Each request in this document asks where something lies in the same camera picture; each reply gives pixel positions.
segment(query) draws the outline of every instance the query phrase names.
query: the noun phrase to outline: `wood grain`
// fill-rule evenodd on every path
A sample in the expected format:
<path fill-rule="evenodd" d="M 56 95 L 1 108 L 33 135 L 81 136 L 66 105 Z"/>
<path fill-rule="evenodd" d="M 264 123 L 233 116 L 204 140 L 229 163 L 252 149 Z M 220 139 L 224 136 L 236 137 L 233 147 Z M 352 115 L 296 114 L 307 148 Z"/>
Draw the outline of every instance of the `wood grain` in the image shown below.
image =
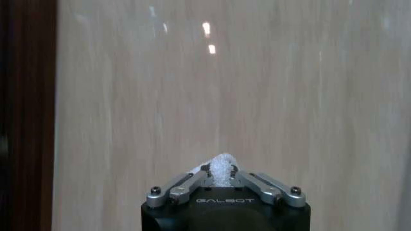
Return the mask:
<path fill-rule="evenodd" d="M 405 230 L 409 22 L 407 0 L 60 1 L 53 230 L 138 230 L 221 152 L 303 187 L 313 231 Z"/>

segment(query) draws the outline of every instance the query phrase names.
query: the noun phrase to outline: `white object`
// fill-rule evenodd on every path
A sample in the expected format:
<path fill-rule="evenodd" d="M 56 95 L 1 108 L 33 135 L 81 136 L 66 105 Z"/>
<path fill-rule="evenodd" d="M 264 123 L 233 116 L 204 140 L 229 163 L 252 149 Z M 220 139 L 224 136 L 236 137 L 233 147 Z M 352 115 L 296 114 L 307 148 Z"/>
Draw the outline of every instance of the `white object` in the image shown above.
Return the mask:
<path fill-rule="evenodd" d="M 237 161 L 235 157 L 228 154 L 223 153 L 213 157 L 206 162 L 201 163 L 190 173 L 197 173 L 200 171 L 200 166 L 206 165 L 209 163 L 209 171 L 213 177 L 213 187 L 231 187 L 229 184 L 229 172 L 233 170 L 232 165 L 237 165 Z"/>

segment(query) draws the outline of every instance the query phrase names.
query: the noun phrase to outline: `dark wooden frame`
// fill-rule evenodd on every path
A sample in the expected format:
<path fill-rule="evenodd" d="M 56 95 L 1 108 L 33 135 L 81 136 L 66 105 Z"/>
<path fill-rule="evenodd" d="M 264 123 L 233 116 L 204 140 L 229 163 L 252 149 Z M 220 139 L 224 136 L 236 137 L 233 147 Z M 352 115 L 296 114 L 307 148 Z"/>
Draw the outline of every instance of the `dark wooden frame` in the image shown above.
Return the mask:
<path fill-rule="evenodd" d="M 56 0 L 1 1 L 13 231 L 52 230 L 56 6 Z"/>

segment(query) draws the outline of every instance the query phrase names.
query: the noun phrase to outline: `light wood surface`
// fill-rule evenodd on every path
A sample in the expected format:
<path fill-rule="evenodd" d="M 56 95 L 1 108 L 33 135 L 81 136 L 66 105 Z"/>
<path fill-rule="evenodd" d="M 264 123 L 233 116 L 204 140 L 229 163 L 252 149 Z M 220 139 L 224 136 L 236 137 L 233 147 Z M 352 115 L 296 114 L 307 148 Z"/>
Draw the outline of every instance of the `light wood surface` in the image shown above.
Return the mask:
<path fill-rule="evenodd" d="M 221 152 L 301 186 L 311 230 L 408 230 L 409 65 L 408 0 L 61 0 L 53 230 L 140 230 Z"/>

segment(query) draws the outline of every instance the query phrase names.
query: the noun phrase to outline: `silver metal bracket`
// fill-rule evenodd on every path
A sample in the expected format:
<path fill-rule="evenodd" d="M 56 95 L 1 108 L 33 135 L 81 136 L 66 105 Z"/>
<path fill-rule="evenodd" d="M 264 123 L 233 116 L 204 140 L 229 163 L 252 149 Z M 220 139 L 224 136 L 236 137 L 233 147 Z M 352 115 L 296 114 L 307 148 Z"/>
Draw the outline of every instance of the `silver metal bracket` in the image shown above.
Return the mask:
<path fill-rule="evenodd" d="M 271 205 L 275 204 L 276 198 L 281 195 L 276 187 L 257 180 L 245 171 L 236 172 L 235 177 L 231 178 L 231 185 L 235 187 L 245 186 L 259 195 L 261 201 Z"/>
<path fill-rule="evenodd" d="M 263 202 L 275 205 L 279 198 L 283 198 L 291 207 L 305 206 L 305 195 L 296 190 L 291 193 L 291 189 L 281 182 L 272 179 L 263 173 L 249 174 L 245 171 L 239 171 L 232 174 L 231 185 L 235 187 L 248 187 L 259 196 Z"/>
<path fill-rule="evenodd" d="M 176 205 L 185 203 L 189 200 L 189 195 L 197 189 L 197 187 L 208 187 L 212 185 L 212 176 L 209 171 L 204 171 L 204 168 L 193 174 L 193 176 L 182 182 L 181 185 L 174 186 L 169 191 L 169 198 Z"/>
<path fill-rule="evenodd" d="M 283 199 L 291 207 L 301 208 L 305 206 L 305 195 L 300 190 L 297 193 L 292 193 L 292 187 L 288 187 L 264 173 L 257 173 L 255 177 L 281 191 Z"/>
<path fill-rule="evenodd" d="M 174 185 L 181 184 L 190 177 L 189 173 L 181 173 L 161 187 L 157 187 L 158 192 L 149 191 L 146 193 L 146 206 L 149 208 L 161 207 L 169 197 L 169 191 Z"/>

